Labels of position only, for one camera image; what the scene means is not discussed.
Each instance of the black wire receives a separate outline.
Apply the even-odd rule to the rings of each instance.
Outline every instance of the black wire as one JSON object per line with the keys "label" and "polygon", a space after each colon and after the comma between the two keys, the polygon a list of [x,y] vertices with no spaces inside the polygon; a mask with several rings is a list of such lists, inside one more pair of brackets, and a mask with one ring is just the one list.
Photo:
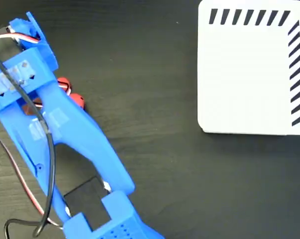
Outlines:
{"label": "black wire", "polygon": [[[8,157],[10,158],[10,155],[9,155],[9,153],[7,152],[7,150],[5,149],[5,146],[3,145],[1,139],[0,139],[0,145],[3,147],[3,149],[4,149],[5,152],[6,152],[6,154],[7,154]],[[14,171],[15,171],[15,174],[18,175],[17,169],[14,167],[13,162],[12,162],[11,159],[10,159],[10,162],[11,162],[11,165],[12,165]],[[20,184],[22,184],[21,178],[19,178],[19,177],[17,177],[17,178],[18,178]],[[24,187],[22,187],[22,188],[23,188],[25,194],[27,195],[27,197],[29,198],[29,200],[32,202],[32,199],[31,199],[30,195],[27,193],[26,189],[25,189]]]}
{"label": "black wire", "polygon": [[49,167],[49,183],[48,183],[48,193],[47,193],[47,198],[46,198],[46,207],[44,210],[44,215],[42,216],[42,219],[40,222],[35,224],[35,222],[27,222],[23,220],[18,220],[18,219],[13,219],[13,220],[8,220],[5,223],[4,230],[5,230],[5,236],[6,239],[9,239],[9,234],[8,234],[8,226],[10,223],[17,223],[20,225],[26,225],[26,226],[36,226],[36,229],[34,230],[32,236],[34,238],[38,237],[41,232],[43,231],[44,227],[48,223],[48,217],[52,205],[52,196],[53,196],[53,191],[54,191],[54,186],[55,186],[55,177],[56,177],[56,153],[55,153],[55,146],[52,138],[52,134],[49,131],[47,122],[43,115],[40,113],[40,111],[37,109],[31,98],[28,96],[26,91],[16,82],[12,76],[10,76],[6,66],[3,64],[3,62],[0,60],[0,70],[5,74],[5,76],[8,78],[8,80],[11,82],[11,84],[15,87],[15,89],[20,93],[22,98],[26,101],[26,103],[29,105],[31,110],[34,112],[36,117],[38,118],[44,132],[46,133],[47,137],[47,142],[48,142],[48,148],[49,148],[49,154],[50,154],[50,167]]}

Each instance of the dark table surface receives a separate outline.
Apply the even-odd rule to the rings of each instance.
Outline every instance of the dark table surface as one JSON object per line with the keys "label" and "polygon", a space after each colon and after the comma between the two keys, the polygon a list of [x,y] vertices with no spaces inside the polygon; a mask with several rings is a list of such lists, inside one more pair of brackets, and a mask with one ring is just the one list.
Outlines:
{"label": "dark table surface", "polygon": [[[197,123],[199,0],[1,0],[0,25],[31,11],[60,69],[132,176],[143,221],[167,239],[300,239],[300,137],[209,135]],[[41,190],[0,125],[36,196]],[[65,194],[94,171],[57,147]],[[38,220],[0,147],[0,238]],[[12,239],[31,238],[12,226]],[[61,239],[47,227],[41,239]]]}

